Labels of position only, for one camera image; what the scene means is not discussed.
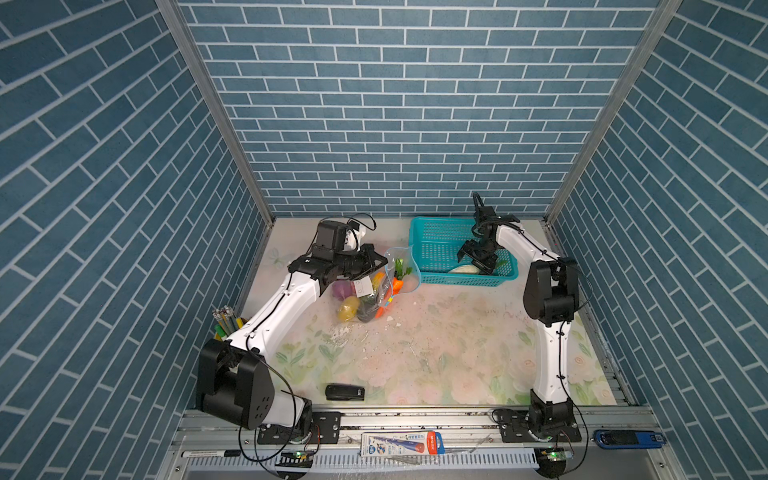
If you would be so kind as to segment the purple toy onion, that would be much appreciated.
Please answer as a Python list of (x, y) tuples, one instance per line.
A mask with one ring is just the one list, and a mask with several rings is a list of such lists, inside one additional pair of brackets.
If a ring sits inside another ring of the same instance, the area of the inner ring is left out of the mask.
[(355, 287), (352, 281), (338, 280), (331, 285), (332, 295), (339, 301), (344, 301), (349, 297), (355, 297)]

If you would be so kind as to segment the clear zip top bag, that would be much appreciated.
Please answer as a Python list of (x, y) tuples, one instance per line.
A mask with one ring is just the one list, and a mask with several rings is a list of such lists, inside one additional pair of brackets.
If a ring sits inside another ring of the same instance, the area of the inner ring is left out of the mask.
[(360, 280), (343, 280), (331, 287), (339, 300), (336, 317), (341, 322), (368, 323), (380, 318), (398, 295), (413, 293), (421, 284), (421, 271), (412, 247), (391, 247), (385, 253), (387, 264)]

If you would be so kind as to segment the teal plastic basket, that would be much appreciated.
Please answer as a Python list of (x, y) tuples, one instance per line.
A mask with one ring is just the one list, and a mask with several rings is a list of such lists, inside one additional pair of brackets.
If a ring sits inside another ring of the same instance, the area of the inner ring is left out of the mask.
[(498, 261), (491, 275), (452, 273), (460, 266), (471, 266), (465, 257), (457, 260), (466, 240), (474, 239), (470, 218), (416, 217), (411, 221), (409, 245), (424, 284), (498, 287), (518, 278), (518, 263), (507, 250), (497, 252)]

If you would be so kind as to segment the yellow toy potato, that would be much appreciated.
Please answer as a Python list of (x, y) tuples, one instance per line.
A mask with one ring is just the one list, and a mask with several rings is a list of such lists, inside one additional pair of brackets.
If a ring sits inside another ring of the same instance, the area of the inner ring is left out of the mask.
[(352, 321), (356, 315), (360, 306), (360, 299), (356, 296), (350, 296), (345, 298), (337, 311), (337, 319), (340, 322)]

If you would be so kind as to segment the orange toy carrot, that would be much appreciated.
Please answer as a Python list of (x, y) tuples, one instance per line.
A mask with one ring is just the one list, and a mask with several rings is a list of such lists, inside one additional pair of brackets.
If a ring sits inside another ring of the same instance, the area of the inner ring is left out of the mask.
[(405, 286), (406, 280), (410, 278), (413, 273), (413, 267), (403, 258), (396, 258), (394, 260), (394, 267), (390, 271), (389, 286), (385, 295), (384, 306), (388, 307), (394, 300), (394, 297), (400, 293)]

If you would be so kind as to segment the white toy garlic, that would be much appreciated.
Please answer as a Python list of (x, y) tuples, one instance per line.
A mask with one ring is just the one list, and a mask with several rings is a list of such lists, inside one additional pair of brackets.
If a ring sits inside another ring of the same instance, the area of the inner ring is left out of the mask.
[(449, 271), (450, 274), (478, 275), (480, 269), (473, 264), (460, 265)]

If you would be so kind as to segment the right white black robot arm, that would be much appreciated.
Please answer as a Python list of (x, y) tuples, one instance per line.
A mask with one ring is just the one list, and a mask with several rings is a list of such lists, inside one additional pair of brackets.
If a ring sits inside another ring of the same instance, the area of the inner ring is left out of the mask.
[(572, 258), (561, 257), (530, 237), (512, 216), (476, 218), (474, 238), (457, 257), (469, 257), (481, 272), (495, 270), (497, 252), (511, 252), (529, 263), (523, 307), (537, 332), (537, 374), (530, 393), (527, 424), (546, 440), (576, 424), (567, 378), (567, 346), (571, 323), (580, 307), (579, 271)]

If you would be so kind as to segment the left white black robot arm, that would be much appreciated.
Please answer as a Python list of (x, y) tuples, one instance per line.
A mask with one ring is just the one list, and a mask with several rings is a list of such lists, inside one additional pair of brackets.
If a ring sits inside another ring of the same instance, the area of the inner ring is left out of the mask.
[(278, 427), (284, 441), (304, 439), (311, 401), (292, 388), (277, 391), (272, 365), (277, 349), (300, 316), (338, 280), (359, 280), (387, 264), (365, 243), (355, 252), (302, 255), (288, 265), (276, 293), (225, 340), (209, 340), (200, 352), (196, 406), (247, 430)]

